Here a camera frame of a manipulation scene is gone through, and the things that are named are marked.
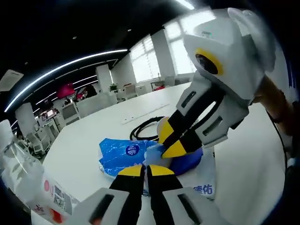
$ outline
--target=white column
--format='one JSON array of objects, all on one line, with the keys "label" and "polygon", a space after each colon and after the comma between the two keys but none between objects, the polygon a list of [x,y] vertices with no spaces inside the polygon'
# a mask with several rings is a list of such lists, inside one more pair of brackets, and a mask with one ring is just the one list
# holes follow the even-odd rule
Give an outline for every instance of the white column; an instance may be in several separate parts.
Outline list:
[{"label": "white column", "polygon": [[108,65],[102,65],[96,67],[97,79],[99,81],[100,90],[102,92],[108,92],[109,86],[112,84],[112,79],[109,73]]},{"label": "white column", "polygon": [[128,53],[120,62],[111,70],[113,81],[121,89],[124,84],[136,83],[135,73]]},{"label": "white column", "polygon": [[151,36],[162,78],[175,76],[175,70],[164,30]]},{"label": "white column", "polygon": [[18,120],[19,128],[24,137],[30,133],[34,133],[34,119],[33,110],[30,103],[25,103],[15,111],[15,117]]}]

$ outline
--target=qr code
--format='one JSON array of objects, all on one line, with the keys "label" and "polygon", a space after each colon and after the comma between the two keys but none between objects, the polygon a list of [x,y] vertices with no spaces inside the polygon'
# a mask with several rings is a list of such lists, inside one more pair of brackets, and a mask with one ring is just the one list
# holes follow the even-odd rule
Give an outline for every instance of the qr code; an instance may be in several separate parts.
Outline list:
[{"label": "qr code", "polygon": [[56,187],[56,186],[55,186],[55,193],[56,193],[58,196],[62,197],[61,190],[60,190],[58,187]]},{"label": "qr code", "polygon": [[61,207],[62,209],[64,208],[64,202],[61,198],[59,198],[58,196],[54,196],[54,203],[57,204],[59,207]]}]

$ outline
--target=potted plant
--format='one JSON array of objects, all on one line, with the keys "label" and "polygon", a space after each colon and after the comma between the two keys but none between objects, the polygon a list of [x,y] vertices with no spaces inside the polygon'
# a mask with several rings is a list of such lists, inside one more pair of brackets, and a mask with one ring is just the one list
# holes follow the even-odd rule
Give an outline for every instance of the potted plant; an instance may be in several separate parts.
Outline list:
[{"label": "potted plant", "polygon": [[115,84],[115,83],[112,83],[110,86],[109,86],[109,91],[113,91],[114,93],[118,93],[118,85]]}]

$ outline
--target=printed logo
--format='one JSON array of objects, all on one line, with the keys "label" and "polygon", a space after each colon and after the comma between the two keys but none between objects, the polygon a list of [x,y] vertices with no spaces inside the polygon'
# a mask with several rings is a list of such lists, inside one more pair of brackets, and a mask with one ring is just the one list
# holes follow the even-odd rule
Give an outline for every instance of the printed logo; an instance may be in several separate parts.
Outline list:
[{"label": "printed logo", "polygon": [[140,147],[137,144],[134,144],[134,145],[127,146],[125,152],[129,156],[134,156],[139,152],[139,150],[140,150]]},{"label": "printed logo", "polygon": [[212,185],[206,184],[203,186],[194,187],[194,190],[200,194],[211,195],[212,194]]}]

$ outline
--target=desk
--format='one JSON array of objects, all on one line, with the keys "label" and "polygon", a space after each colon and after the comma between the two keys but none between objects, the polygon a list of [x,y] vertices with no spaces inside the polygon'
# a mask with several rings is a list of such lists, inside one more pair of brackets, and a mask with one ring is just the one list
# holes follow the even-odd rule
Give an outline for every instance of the desk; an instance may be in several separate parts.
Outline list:
[{"label": "desk", "polygon": [[[44,160],[45,169],[80,201],[108,188],[112,180],[99,170],[98,144],[106,137],[128,139],[145,120],[171,115],[188,86],[138,96],[66,126]],[[285,179],[281,143],[267,113],[260,104],[249,110],[241,125],[229,130],[228,140],[215,146],[215,203],[232,224],[259,224],[276,204]],[[138,224],[155,224],[150,198],[142,198]]]}]

